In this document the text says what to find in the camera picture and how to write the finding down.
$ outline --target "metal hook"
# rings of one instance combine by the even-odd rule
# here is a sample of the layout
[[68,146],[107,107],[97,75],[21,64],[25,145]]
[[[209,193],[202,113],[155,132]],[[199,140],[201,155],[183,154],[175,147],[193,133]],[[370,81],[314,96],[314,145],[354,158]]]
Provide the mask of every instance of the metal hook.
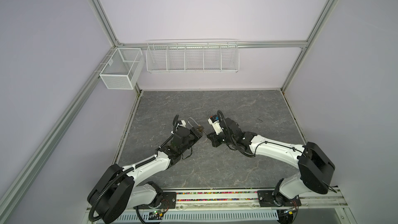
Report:
[[193,118],[189,117],[189,118],[188,118],[188,124],[190,124],[191,127],[193,127],[193,125],[189,122],[190,119],[192,119],[192,121],[195,122],[195,124],[196,124],[197,126],[200,126],[200,125],[198,124],[198,122],[196,122]]

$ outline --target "ventilated panel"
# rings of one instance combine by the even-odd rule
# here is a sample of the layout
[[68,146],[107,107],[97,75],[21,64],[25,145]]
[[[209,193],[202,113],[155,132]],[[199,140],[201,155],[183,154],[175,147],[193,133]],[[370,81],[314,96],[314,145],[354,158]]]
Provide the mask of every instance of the ventilated panel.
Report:
[[[148,213],[141,213],[145,222],[159,222],[148,220]],[[276,210],[228,210],[228,211],[169,211],[162,222],[231,222],[251,220],[278,220]],[[138,223],[140,220],[135,212],[124,212],[113,223]]]

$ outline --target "black cable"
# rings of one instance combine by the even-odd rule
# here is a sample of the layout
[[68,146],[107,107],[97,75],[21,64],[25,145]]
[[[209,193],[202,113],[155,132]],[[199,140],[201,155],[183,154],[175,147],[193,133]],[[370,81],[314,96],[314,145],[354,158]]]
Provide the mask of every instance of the black cable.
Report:
[[181,154],[181,156],[182,156],[182,160],[185,160],[185,159],[189,158],[190,156],[192,156],[192,147],[191,147],[191,154],[189,156],[187,156],[186,158],[184,158],[184,154]]
[[265,141],[265,142],[262,142],[262,143],[259,143],[259,144],[256,146],[256,149],[254,150],[254,156],[256,156],[257,148],[258,148],[261,144],[265,144],[265,143],[266,143],[266,141]]
[[172,138],[174,137],[174,134],[172,134],[170,137],[168,137],[168,139],[166,139],[166,141],[164,141],[160,147],[158,147],[156,150],[159,150],[160,148],[162,148],[163,146],[165,146],[167,144],[167,142],[169,142]]
[[137,165],[135,166],[135,168],[139,168],[139,167],[141,167],[141,166],[144,166],[144,165],[146,165],[147,163],[152,162],[152,161],[155,160],[155,159],[156,159],[156,157],[151,157],[150,159],[145,160],[145,161],[143,161],[142,163],[137,164]]
[[88,220],[91,222],[97,221],[101,219],[101,217],[98,215],[94,217],[94,211],[96,210],[98,203],[101,201],[102,197],[105,195],[105,193],[112,187],[112,185],[116,184],[123,176],[125,176],[128,172],[133,171],[135,168],[131,167],[130,169],[126,169],[125,171],[122,171],[120,174],[118,174],[112,181],[108,182],[106,186],[103,188],[95,202],[92,204],[90,212],[88,212]]
[[292,149],[292,150],[294,150],[294,151],[298,151],[298,152],[300,152],[301,154],[304,154],[303,152],[299,151],[299,150],[298,150],[298,149],[296,149],[295,147],[284,146],[284,145],[277,144],[277,143],[273,143],[273,142],[269,142],[269,141],[265,141],[265,142],[263,142],[262,144],[266,144],[266,143],[270,143],[270,144],[276,144],[276,145],[278,145],[278,146],[283,146],[283,147],[286,147],[286,148]]
[[137,217],[138,217],[138,219],[141,221],[141,223],[142,223],[142,224],[147,224],[147,223],[144,221],[144,219],[141,217],[140,212],[138,212],[138,207],[134,207],[134,208],[135,208],[135,211],[136,211],[136,213],[137,213]]
[[334,188],[332,188],[330,185],[328,185],[326,182],[324,182],[324,181],[322,181],[322,182],[323,182],[324,184],[326,184],[326,186],[328,187],[328,189],[330,189],[331,191],[337,193],[337,191],[336,191]]
[[225,118],[224,118],[224,114],[221,112],[221,110],[217,110],[217,115],[218,115],[219,117],[221,117],[221,118],[222,118],[222,121],[224,122],[224,125],[225,125],[225,128],[226,128],[226,132],[227,132],[227,135],[226,135],[226,136],[228,136],[228,139],[230,139],[230,141],[232,141],[232,143],[234,144],[235,147],[238,146],[237,143],[236,143],[236,141],[235,141],[235,139],[231,138],[231,132],[229,131],[228,126],[226,125],[226,121],[225,121]]
[[[137,213],[137,217],[141,221],[141,223],[142,224],[149,224],[149,223],[145,222],[144,219],[141,217],[140,212],[138,212],[138,206],[136,206],[134,208],[135,208],[135,211]],[[160,224],[160,222],[151,222],[150,224]]]
[[173,119],[173,133],[175,133],[176,132],[176,129],[177,129],[177,124],[178,124],[178,114],[174,117],[174,119]]
[[299,207],[297,206],[296,216],[294,217],[292,223],[295,222],[298,213],[299,213]]
[[233,149],[233,148],[229,147],[229,145],[227,145],[227,147],[228,147],[230,150],[236,151],[236,149]]

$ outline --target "white wire basket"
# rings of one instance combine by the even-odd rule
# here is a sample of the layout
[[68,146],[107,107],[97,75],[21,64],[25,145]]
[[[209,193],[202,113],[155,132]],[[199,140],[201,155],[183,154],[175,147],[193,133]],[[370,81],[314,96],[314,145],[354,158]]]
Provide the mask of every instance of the white wire basket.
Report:
[[238,72],[238,42],[156,44],[148,41],[147,70],[150,73]]
[[99,75],[109,89],[134,89],[144,63],[140,48],[118,47]]

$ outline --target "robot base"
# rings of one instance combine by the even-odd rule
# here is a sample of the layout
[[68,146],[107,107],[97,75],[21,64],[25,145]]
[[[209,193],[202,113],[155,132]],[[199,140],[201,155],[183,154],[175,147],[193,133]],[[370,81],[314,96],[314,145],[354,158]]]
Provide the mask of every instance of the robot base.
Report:
[[[163,192],[161,197],[160,197],[160,204],[161,205],[159,207],[155,206],[155,208],[164,208],[164,209],[166,209],[168,203],[169,203],[169,206],[168,206],[169,209],[176,208],[176,202],[177,202],[176,197],[177,197],[177,193],[176,192]],[[150,207],[149,205],[138,205],[137,208],[138,209],[154,209],[153,206]]]
[[[274,192],[273,190],[257,191],[260,207],[278,207],[278,205],[275,202],[275,197],[273,196],[273,192]],[[284,197],[283,204],[281,205],[281,207],[294,207],[295,204],[297,207],[301,206],[301,201],[298,196],[293,199],[288,199]]]

